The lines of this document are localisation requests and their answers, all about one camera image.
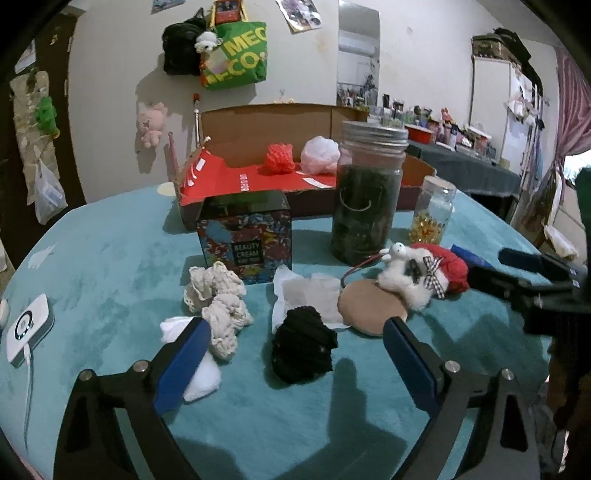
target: red mesh bag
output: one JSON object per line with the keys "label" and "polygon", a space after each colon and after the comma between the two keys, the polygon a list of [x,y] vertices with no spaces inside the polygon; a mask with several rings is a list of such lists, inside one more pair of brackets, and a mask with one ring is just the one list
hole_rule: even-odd
{"label": "red mesh bag", "polygon": [[293,145],[271,144],[265,158],[264,170],[268,174],[290,173],[296,168]]}

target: green tote bag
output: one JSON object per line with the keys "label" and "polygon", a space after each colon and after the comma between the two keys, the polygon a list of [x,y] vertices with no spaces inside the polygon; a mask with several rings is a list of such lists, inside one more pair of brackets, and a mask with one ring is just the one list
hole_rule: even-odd
{"label": "green tote bag", "polygon": [[222,44],[202,59],[201,84],[207,90],[225,90],[267,78],[267,24],[242,20],[215,27],[215,4],[210,27]]}

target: curtain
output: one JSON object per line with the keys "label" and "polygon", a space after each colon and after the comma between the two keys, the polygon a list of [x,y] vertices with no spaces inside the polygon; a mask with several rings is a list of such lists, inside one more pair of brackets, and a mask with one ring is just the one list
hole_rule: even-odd
{"label": "curtain", "polygon": [[[540,187],[525,209],[523,221],[516,222],[528,231],[526,237],[536,239],[533,241],[536,246],[544,240],[541,232],[551,216],[554,195],[558,191],[560,201],[564,199],[565,156],[591,150],[591,86],[567,50],[563,47],[555,49],[560,91],[556,153]],[[557,189],[559,183],[562,183],[562,188]]]}
{"label": "curtain", "polygon": [[555,49],[560,107],[554,159],[564,165],[565,156],[591,149],[591,86],[566,49]]}

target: red cardboard box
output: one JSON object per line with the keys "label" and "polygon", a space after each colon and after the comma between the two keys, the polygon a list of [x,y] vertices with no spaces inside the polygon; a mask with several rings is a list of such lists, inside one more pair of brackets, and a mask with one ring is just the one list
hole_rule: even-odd
{"label": "red cardboard box", "polygon": [[[261,190],[282,190],[294,218],[331,215],[334,209],[336,178],[330,175],[289,174],[265,175],[258,166],[264,163],[267,148],[273,143],[293,145],[294,161],[306,142],[318,135],[340,140],[343,120],[365,120],[357,110],[327,105],[274,103],[244,105],[200,114],[201,132],[211,137],[206,149],[195,155],[179,175],[192,185],[185,186],[181,198],[181,217],[185,227],[193,231],[203,204],[208,196]],[[426,175],[435,169],[425,162],[407,155],[402,165],[402,188],[398,210],[413,210]],[[307,183],[312,178],[319,188]]]}

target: dark table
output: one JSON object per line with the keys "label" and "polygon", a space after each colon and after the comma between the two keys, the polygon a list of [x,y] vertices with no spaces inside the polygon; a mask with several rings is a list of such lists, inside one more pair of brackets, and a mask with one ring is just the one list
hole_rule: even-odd
{"label": "dark table", "polygon": [[458,190],[469,195],[519,199],[519,175],[494,166],[489,161],[452,152],[436,144],[422,144],[412,140],[408,143],[415,148],[411,148],[407,153],[417,156],[415,150],[419,148],[419,158],[434,167],[440,178],[452,182]]}

